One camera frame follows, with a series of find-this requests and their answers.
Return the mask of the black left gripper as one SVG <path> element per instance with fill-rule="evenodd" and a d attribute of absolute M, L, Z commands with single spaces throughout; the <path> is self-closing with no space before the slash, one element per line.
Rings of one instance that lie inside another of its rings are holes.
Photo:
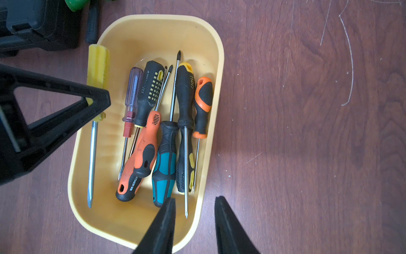
<path fill-rule="evenodd" d="M 19 87 L 78 96 L 80 100 L 27 124 L 14 94 Z M 107 90 L 1 65 L 1 185 L 28 173 L 21 155 L 59 146 L 110 105 Z"/>

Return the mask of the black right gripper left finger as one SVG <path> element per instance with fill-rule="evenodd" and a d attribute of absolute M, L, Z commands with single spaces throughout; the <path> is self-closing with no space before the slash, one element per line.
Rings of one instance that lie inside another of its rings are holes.
<path fill-rule="evenodd" d="M 133 254 L 172 254 L 176 200 L 167 198 Z"/>

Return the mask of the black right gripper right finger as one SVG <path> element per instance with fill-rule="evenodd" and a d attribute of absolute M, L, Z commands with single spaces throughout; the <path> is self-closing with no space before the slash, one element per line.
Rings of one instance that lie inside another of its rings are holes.
<path fill-rule="evenodd" d="M 259 254 L 227 200 L 215 199 L 215 227 L 219 254 Z"/>

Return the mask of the yellow transparent handle screwdriver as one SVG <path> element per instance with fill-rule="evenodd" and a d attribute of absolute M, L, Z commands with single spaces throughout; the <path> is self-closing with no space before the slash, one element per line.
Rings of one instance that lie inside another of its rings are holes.
<path fill-rule="evenodd" d="M 107 89 L 106 80 L 110 67 L 109 50 L 98 44 L 91 44 L 88 52 L 87 85 L 100 89 Z M 94 198 L 94 177 L 96 166 L 96 147 L 98 123 L 105 119 L 106 114 L 101 112 L 92 121 L 90 159 L 89 159 L 89 179 L 87 191 L 87 204 L 92 208 Z"/>

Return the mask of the dark red handle screwdriver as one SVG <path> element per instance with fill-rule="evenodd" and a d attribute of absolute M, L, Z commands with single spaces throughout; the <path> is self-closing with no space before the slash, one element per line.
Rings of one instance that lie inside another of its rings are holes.
<path fill-rule="evenodd" d="M 125 138 L 125 141 L 124 141 L 122 162 L 121 162 L 121 168 L 120 168 L 119 175 L 118 175 L 118 180 L 120 180 L 123 170 L 124 170 L 126 151 L 127 151 L 127 146 L 128 146 L 128 139 L 132 136 L 132 133 L 133 133 L 134 119 L 135 119 L 136 108 L 137 108 L 137 104 L 136 104 L 137 89 L 142 80 L 142 76 L 143 76 L 142 69 L 140 69 L 138 67 L 133 67 L 131 69 L 130 75 L 129 75 L 128 88 L 127 88 L 127 92 L 126 92 L 126 99 L 125 99 L 126 110 L 125 110 L 124 117 L 122 118 L 122 120 L 124 122 L 123 137 Z"/>

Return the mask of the orange black large screwdriver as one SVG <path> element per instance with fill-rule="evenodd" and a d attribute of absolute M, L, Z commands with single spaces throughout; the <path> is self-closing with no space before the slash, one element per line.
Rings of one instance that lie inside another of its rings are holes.
<path fill-rule="evenodd" d="M 141 186 L 141 182 L 144 179 L 136 177 L 133 173 L 133 164 L 134 164 L 133 154 L 134 152 L 132 153 L 132 155 L 130 156 L 130 158 L 128 159 L 128 161 L 124 166 L 124 170 L 119 180 L 118 188 L 116 191 L 117 199 L 122 202 L 130 201 L 135 197 L 135 193 Z"/>

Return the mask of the black yellow-dotted screwdriver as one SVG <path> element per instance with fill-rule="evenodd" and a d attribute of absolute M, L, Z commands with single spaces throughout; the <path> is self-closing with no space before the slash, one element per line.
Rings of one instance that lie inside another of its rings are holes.
<path fill-rule="evenodd" d="M 136 95 L 136 115 L 133 124 L 137 131 L 147 124 L 149 113 L 156 105 L 165 77 L 164 67 L 154 61 L 148 61 L 143 73 L 141 85 Z"/>

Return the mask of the green black large screwdriver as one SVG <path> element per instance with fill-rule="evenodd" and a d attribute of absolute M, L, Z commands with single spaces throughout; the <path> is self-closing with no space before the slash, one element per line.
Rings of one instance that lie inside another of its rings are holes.
<path fill-rule="evenodd" d="M 172 194 L 176 182 L 176 135 L 178 124 L 173 121 L 173 114 L 176 102 L 176 84 L 173 85 L 170 116 L 168 121 L 160 124 L 162 139 L 158 147 L 157 160 L 152 174 L 153 202 L 157 207 Z"/>

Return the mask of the black yellow-capped screwdriver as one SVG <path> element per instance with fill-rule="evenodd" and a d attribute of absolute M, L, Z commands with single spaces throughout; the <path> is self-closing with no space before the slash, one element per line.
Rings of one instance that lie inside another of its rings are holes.
<path fill-rule="evenodd" d="M 179 104 L 179 119 L 178 127 L 185 127 L 185 135 L 187 135 L 187 129 L 193 128 L 192 118 L 192 102 L 195 95 L 195 79 L 193 76 L 193 70 L 191 64 L 183 62 L 177 69 L 176 79 L 176 96 Z M 188 182 L 188 159 L 185 158 L 185 184 Z M 185 186 L 185 217 L 189 216 L 189 190 Z"/>

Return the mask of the orange black stubby screwdriver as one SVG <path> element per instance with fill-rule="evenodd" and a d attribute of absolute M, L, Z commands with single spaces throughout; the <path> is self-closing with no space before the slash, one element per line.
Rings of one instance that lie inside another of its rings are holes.
<path fill-rule="evenodd" d="M 199 161 L 200 140 L 207 138 L 208 114 L 211 110 L 213 103 L 213 84 L 209 77 L 201 77 L 197 81 L 197 88 L 193 103 L 196 109 L 196 116 L 195 116 L 195 131 L 193 132 L 192 136 L 198 140 L 196 151 L 195 175 L 193 180 L 193 192 L 195 192 L 197 183 L 196 177 Z"/>

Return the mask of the yellow black phillips screwdriver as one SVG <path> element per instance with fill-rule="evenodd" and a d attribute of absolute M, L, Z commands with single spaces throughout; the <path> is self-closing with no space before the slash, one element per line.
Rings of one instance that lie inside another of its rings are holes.
<path fill-rule="evenodd" d="M 176 165 L 176 184 L 180 193 L 185 192 L 185 186 L 188 187 L 189 192 L 193 188 L 193 180 L 195 177 L 195 162 L 192 147 L 192 129 L 187 129 L 185 135 L 185 127 L 180 128 L 181 142 L 179 146 L 179 158 Z M 188 159 L 188 182 L 185 184 L 185 158 Z"/>

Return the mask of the small orange screwdriver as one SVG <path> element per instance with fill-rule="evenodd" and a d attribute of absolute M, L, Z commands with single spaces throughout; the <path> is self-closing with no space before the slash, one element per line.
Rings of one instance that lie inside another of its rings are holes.
<path fill-rule="evenodd" d="M 161 114 L 158 109 L 165 93 L 172 69 L 173 66 L 170 66 L 169 70 L 167 72 L 165 71 L 165 77 L 157 103 L 149 113 L 147 124 L 142 128 L 141 134 L 136 143 L 133 154 L 133 173 L 138 178 L 149 176 L 156 160 L 158 151 L 157 133 L 161 123 Z"/>

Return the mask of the yellow plastic storage box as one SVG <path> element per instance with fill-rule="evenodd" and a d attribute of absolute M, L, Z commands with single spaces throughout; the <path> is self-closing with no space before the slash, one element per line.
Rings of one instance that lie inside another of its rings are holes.
<path fill-rule="evenodd" d="M 130 70 L 144 68 L 155 60 L 164 66 L 182 61 L 191 64 L 194 77 L 208 77 L 214 87 L 207 131 L 201 142 L 194 141 L 193 152 L 199 156 L 196 190 L 189 195 L 189 214 L 184 214 L 184 196 L 174 190 L 176 225 L 173 252 L 182 249 L 197 230 L 205 195 L 210 154 L 216 124 L 224 69 L 224 47 L 217 31 L 206 21 L 185 15 L 128 15 L 106 28 L 98 44 L 110 51 L 108 91 L 111 105 L 106 118 L 98 126 L 93 205 L 87 204 L 88 167 L 90 160 L 90 123 L 76 135 L 71 161 L 68 197 L 79 223 L 88 231 L 107 240 L 136 248 L 150 227 L 159 209 L 153 204 L 152 180 L 147 177 L 135 198 L 121 202 L 116 198 L 118 172 L 124 145 L 123 116 L 125 93 Z"/>

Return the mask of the black plastic tool case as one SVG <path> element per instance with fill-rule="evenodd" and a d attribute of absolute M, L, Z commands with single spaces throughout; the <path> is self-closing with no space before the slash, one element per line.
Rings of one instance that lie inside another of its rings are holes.
<path fill-rule="evenodd" d="M 78 46 L 81 12 L 65 1 L 1 1 L 1 57 L 40 48 L 62 51 Z"/>

